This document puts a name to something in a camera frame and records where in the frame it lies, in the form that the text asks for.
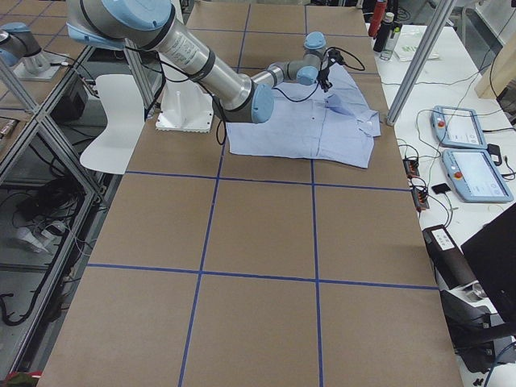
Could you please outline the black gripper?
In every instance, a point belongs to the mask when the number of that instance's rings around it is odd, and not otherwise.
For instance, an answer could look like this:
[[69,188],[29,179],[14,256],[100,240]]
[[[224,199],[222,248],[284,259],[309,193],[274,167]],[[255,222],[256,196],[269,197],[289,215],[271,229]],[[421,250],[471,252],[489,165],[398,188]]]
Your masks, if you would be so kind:
[[332,87],[332,84],[329,81],[330,67],[331,63],[327,60],[321,65],[321,69],[318,72],[318,83],[321,85],[324,93],[327,93]]

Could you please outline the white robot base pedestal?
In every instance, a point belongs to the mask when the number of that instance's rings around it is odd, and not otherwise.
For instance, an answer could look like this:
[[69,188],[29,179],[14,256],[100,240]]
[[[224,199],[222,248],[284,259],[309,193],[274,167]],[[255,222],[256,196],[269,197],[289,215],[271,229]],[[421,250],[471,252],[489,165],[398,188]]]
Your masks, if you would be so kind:
[[166,81],[156,120],[158,131],[207,133],[213,118],[212,98],[197,83]]

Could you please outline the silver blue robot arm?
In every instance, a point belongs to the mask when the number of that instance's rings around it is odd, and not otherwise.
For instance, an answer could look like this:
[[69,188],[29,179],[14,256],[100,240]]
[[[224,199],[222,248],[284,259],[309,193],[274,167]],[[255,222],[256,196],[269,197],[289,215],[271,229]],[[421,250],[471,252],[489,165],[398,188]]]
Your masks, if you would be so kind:
[[170,1],[68,1],[67,14],[69,36],[84,45],[122,50],[130,40],[163,55],[213,94],[218,115],[228,122],[265,123],[273,114],[272,88],[218,58],[177,18]]
[[309,33],[304,41],[304,55],[300,60],[276,62],[251,79],[256,84],[276,87],[284,81],[296,81],[301,85],[317,84],[327,92],[332,84],[328,80],[330,60],[327,55],[325,35],[320,31]]

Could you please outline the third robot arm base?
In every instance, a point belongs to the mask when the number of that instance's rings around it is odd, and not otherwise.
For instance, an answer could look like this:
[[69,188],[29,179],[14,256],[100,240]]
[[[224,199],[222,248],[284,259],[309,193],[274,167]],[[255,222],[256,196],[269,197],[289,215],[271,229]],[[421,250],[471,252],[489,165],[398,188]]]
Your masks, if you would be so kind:
[[21,81],[50,81],[60,68],[60,59],[45,52],[21,22],[1,25],[1,58]]

